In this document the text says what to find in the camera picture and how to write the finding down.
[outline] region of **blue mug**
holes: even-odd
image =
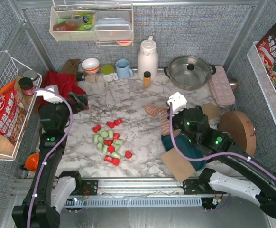
[[[118,78],[133,77],[133,71],[130,69],[129,61],[126,59],[118,60],[115,66]]]

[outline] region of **white thermos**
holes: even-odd
[[[154,80],[158,73],[158,60],[157,44],[150,36],[140,45],[137,62],[138,77],[143,80],[144,72],[148,71],[151,73],[151,80]]]

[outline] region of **striped cloth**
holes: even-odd
[[[169,126],[169,120],[167,119],[167,108],[166,107],[156,107],[151,105],[144,105],[142,106],[147,114],[149,114],[152,117],[158,116],[160,113],[161,115],[161,134],[162,135],[170,135],[170,126]],[[173,131],[174,137],[178,136],[180,132],[178,130]]]

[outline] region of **marble countertop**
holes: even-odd
[[[169,96],[175,92],[185,96],[187,107],[208,102],[217,105],[207,85],[196,91],[182,90],[164,74],[159,74],[150,88],[144,88],[136,74],[133,78],[113,82],[104,82],[100,77],[98,83],[79,82],[78,86],[88,95],[89,110],[74,115],[56,175],[66,170],[79,170],[82,177],[171,177],[172,173],[160,158],[165,153],[160,140],[160,116],[149,116],[141,106],[165,106]],[[123,123],[113,130],[124,141],[120,154],[130,150],[133,157],[123,157],[120,165],[114,166],[103,160],[104,155],[92,143],[95,135],[92,128],[98,124],[105,126],[107,121],[118,118],[122,118]],[[210,120],[210,126],[217,128],[218,122],[219,118]]]

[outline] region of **round wooden board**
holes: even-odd
[[[223,114],[218,124],[218,130],[228,132],[235,143],[248,155],[254,156],[256,149],[254,126],[243,112],[231,111]]]

